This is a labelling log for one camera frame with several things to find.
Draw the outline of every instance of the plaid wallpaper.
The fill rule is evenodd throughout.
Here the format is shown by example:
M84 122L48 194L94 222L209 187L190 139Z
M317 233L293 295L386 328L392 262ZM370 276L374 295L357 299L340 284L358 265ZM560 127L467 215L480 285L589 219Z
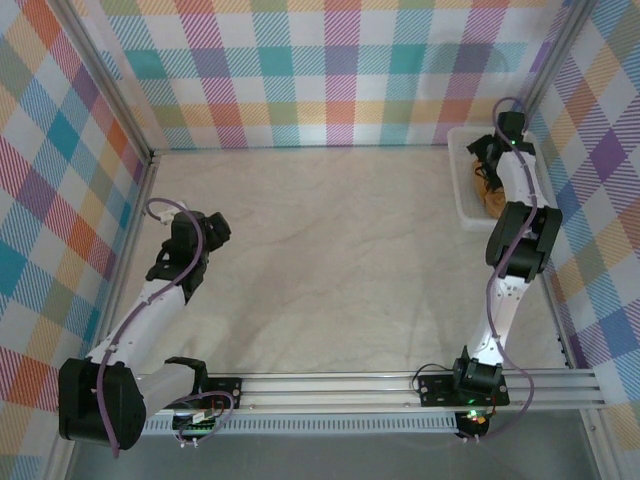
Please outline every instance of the plaid wallpaper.
M142 162L45 0L0 2L0 479L36 476L58 368L86 352Z
M564 225L551 274L640 478L640 0L599 2L532 123Z
M74 0L156 148L446 143L526 94L570 0Z

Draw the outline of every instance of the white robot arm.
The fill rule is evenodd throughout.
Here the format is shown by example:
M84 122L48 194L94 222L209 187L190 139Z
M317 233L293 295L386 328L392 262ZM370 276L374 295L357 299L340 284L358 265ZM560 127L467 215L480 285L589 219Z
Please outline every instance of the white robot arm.
M138 440L146 419L176 399L203 391L208 376L206 365L200 360L173 357L153 374L138 376L149 350L202 283L209 253L220 248L231 235L220 213L210 217L200 212L189 213L197 221L203 239L197 262L195 226L187 215L179 213L171 223L171 238L162 244L134 307L86 358L69 359L60 369L59 431L63 438L110 444L97 399L98 371L109 351L104 400L122 450ZM194 268L186 276L181 275L192 262ZM141 304L146 306L138 311ZM135 320L131 321L129 317L135 313ZM114 335L127 321L131 323L117 345L112 345Z
M536 157L533 145L523 142L521 133L524 116L516 112L507 112L501 114L499 122L502 123L503 131L512 139L512 144L518 145L532 173L539 212L533 228L527 233L526 238L521 240L521 245L514 252L509 263L510 267L492 285L491 312L500 343L504 346L520 301L535 275L542 272L547 264L562 222L562 214L560 210L549 206L540 189L535 175ZM510 146L505 145L497 135L483 137L470 145L469 150L484 161L485 174L491 176L495 172L504 188L507 201L487 245L487 264L495 268L506 247L509 246L509 240L514 237L514 232L522 226L530 212L532 206L530 189L520 160ZM493 175L492 180L496 181L496 175ZM476 333L469 343L469 355L483 364L503 363L503 358L496 346L496 339L493 338L489 327L486 305L482 309Z

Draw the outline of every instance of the metal corner post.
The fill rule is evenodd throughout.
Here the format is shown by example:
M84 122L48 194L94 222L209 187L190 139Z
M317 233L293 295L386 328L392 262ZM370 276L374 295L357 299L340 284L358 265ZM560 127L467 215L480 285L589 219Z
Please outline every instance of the metal corner post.
M560 71L569 55L571 47L597 3L598 0L573 0L567 19L558 32L558 36L540 69L540 73L531 86L528 97L525 99L525 106L532 115L536 112L545 93L553 84L558 71Z
M47 2L122 125L136 153L148 163L153 156L153 151L70 0L47 0Z

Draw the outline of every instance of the marble floor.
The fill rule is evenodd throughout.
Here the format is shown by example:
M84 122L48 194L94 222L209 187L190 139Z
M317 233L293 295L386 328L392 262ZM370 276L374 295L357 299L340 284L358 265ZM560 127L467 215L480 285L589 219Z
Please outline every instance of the marble floor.
M145 371L172 355L229 373L449 366L476 327L488 234L460 228L444 149L163 157L152 196L220 211L233 234ZM168 236L144 219L121 314ZM559 345L536 283L507 351L523 367L562 367Z

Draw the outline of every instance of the white container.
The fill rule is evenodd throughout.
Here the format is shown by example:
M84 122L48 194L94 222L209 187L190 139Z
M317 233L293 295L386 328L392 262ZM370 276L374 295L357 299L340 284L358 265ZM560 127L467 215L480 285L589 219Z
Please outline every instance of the white container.
M484 205L478 198L473 185L472 163L476 160L467 150L483 135L493 135L495 128L487 127L455 127L449 130L447 143L449 144L449 161L451 162L451 176L453 178L453 192L456 199L456 209L460 217L460 226L468 232L491 232L498 222L489 216ZM550 206L556 206L556 198L549 180L547 165L542 158L538 141L530 132L526 132L524 139L533 143L536 149L536 171L540 188Z

